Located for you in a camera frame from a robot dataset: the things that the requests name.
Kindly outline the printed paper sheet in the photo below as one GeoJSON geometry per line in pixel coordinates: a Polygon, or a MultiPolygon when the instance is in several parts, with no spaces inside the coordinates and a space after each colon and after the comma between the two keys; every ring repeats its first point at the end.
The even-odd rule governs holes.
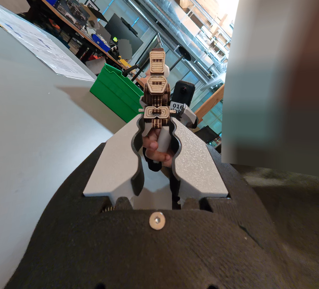
{"type": "Polygon", "coordinates": [[[1,27],[56,74],[94,82],[94,79],[37,27],[19,16],[0,10],[1,27]]]}

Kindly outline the wooden puzzle model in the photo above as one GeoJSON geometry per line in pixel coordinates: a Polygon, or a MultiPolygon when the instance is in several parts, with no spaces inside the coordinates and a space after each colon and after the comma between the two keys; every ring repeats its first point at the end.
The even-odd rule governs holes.
{"type": "Polygon", "coordinates": [[[141,109],[146,124],[154,129],[169,126],[170,85],[165,77],[165,51],[154,48],[149,53],[150,76],[144,85],[140,98],[141,109]]]}

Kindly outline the white plush toy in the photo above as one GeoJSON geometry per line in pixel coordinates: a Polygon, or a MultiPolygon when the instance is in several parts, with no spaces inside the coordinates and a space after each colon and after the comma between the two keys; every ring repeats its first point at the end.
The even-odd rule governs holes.
{"type": "MultiPolygon", "coordinates": [[[[164,77],[167,79],[167,77],[169,76],[170,70],[169,67],[165,64],[164,66],[164,77]]],[[[146,71],[146,76],[145,76],[145,80],[147,81],[149,79],[149,77],[151,76],[150,73],[150,68],[146,71]]]]}

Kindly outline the person's right hand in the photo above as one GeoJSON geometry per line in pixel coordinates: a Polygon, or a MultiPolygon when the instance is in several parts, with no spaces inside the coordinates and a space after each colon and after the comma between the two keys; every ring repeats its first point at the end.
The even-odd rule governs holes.
{"type": "Polygon", "coordinates": [[[146,157],[150,160],[161,162],[164,167],[170,168],[172,166],[172,159],[174,152],[169,147],[167,152],[160,152],[158,150],[158,137],[160,129],[151,128],[149,133],[143,137],[143,147],[146,148],[146,157]]]}

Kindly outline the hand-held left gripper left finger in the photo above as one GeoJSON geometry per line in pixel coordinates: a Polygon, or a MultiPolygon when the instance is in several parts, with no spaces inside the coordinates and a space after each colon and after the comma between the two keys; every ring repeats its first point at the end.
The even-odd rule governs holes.
{"type": "Polygon", "coordinates": [[[110,137],[83,191],[86,197],[109,197],[115,205],[119,197],[129,201],[144,187],[139,150],[142,147],[143,116],[138,115],[110,137]]]}

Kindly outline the long wooden table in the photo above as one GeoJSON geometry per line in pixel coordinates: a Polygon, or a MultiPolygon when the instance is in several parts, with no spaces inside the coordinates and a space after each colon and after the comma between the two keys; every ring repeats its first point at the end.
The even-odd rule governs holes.
{"type": "Polygon", "coordinates": [[[119,68],[123,70],[123,75],[128,76],[131,75],[132,81],[137,81],[140,84],[141,81],[137,79],[138,75],[137,72],[133,73],[136,71],[138,68],[137,66],[132,66],[130,68],[127,68],[125,65],[123,65],[119,60],[115,60],[108,52],[106,52],[103,48],[101,48],[98,44],[94,42],[94,40],[85,33],[85,31],[78,29],[76,25],[74,25],[70,20],[68,20],[67,17],[63,16],[58,10],[50,5],[48,1],[46,0],[36,0],[37,2],[41,2],[41,5],[46,7],[51,13],[54,14],[55,17],[59,18],[59,21],[62,21],[64,25],[67,25],[70,27],[72,34],[74,34],[74,38],[78,40],[82,46],[79,48],[78,52],[76,53],[76,57],[80,59],[82,62],[86,62],[87,59],[90,57],[91,54],[93,53],[100,53],[102,54],[103,57],[106,57],[106,62],[108,63],[110,60],[119,68]]]}

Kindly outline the dark computer monitor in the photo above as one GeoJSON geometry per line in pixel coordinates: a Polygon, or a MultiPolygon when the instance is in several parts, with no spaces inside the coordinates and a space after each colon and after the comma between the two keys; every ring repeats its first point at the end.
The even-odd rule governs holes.
{"type": "Polygon", "coordinates": [[[133,56],[142,46],[143,41],[137,36],[136,31],[122,19],[114,13],[104,28],[119,50],[129,49],[130,45],[133,56]]]}

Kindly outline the open cardboard box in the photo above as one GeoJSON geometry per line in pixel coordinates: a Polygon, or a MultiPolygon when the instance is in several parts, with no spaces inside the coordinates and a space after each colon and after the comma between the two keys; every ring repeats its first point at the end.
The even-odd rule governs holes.
{"type": "Polygon", "coordinates": [[[84,5],[83,3],[80,3],[80,5],[88,13],[88,21],[101,20],[101,21],[108,23],[108,21],[103,16],[103,14],[101,12],[99,12],[98,10],[91,8],[91,7],[88,7],[88,6],[84,5]]]}

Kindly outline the green plastic bin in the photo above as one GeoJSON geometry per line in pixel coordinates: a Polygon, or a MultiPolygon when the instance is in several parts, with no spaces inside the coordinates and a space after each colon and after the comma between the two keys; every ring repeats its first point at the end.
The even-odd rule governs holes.
{"type": "Polygon", "coordinates": [[[140,114],[143,91],[108,64],[102,68],[90,92],[126,123],[140,114]]]}

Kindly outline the metal ventilation duct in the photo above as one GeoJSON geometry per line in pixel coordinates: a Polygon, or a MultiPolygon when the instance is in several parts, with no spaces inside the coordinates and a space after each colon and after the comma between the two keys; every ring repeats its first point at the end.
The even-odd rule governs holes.
{"type": "Polygon", "coordinates": [[[125,0],[156,30],[167,46],[176,51],[183,46],[191,55],[187,67],[208,83],[209,76],[226,72],[230,35],[222,28],[215,12],[197,0],[125,0]]]}

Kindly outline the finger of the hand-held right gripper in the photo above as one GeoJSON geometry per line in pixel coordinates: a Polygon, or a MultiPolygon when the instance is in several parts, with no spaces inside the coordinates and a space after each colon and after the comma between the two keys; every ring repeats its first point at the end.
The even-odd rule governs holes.
{"type": "MultiPolygon", "coordinates": [[[[140,105],[141,105],[141,107],[142,107],[142,109],[145,109],[146,107],[147,108],[149,108],[149,107],[153,107],[153,105],[147,105],[145,102],[144,102],[144,97],[143,96],[141,96],[140,97],[140,105]]],[[[145,129],[144,129],[144,131],[143,131],[143,133],[142,133],[142,136],[143,137],[145,137],[145,136],[147,136],[148,135],[148,133],[149,133],[149,131],[151,130],[151,128],[152,128],[152,121],[153,121],[153,119],[152,118],[143,118],[143,120],[144,120],[144,123],[145,123],[145,129]]]]}
{"type": "Polygon", "coordinates": [[[198,117],[189,107],[183,107],[180,112],[180,122],[187,128],[197,128],[198,117]]]}

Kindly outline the grey desk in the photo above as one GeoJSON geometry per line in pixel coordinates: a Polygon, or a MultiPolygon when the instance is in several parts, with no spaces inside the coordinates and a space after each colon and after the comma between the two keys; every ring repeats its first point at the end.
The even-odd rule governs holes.
{"type": "Polygon", "coordinates": [[[150,211],[83,196],[137,118],[109,134],[59,89],[73,85],[1,29],[1,288],[173,288],[150,211]]]}

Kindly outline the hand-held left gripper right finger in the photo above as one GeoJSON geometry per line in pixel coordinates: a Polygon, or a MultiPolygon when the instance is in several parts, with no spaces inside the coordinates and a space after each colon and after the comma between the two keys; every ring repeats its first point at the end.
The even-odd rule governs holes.
{"type": "Polygon", "coordinates": [[[178,143],[172,161],[172,171],[180,182],[179,197],[182,200],[227,197],[228,190],[206,143],[176,118],[172,118],[171,121],[172,136],[178,143]]]}

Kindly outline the black round lamp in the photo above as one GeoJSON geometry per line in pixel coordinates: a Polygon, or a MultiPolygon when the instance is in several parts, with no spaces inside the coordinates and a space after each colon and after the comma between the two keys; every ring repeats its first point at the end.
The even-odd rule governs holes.
{"type": "Polygon", "coordinates": [[[174,68],[182,59],[185,59],[187,62],[191,61],[191,59],[192,59],[190,53],[189,53],[183,46],[178,46],[178,51],[180,52],[181,56],[180,56],[180,58],[170,67],[170,71],[172,71],[173,68],[174,68]]]}

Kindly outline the small blue bin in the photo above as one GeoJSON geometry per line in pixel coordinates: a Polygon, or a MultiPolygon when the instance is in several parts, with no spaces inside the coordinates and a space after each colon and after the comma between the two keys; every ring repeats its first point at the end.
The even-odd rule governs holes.
{"type": "Polygon", "coordinates": [[[91,35],[92,40],[101,48],[103,51],[108,52],[110,50],[110,47],[107,43],[104,42],[98,35],[92,34],[91,35]]]}

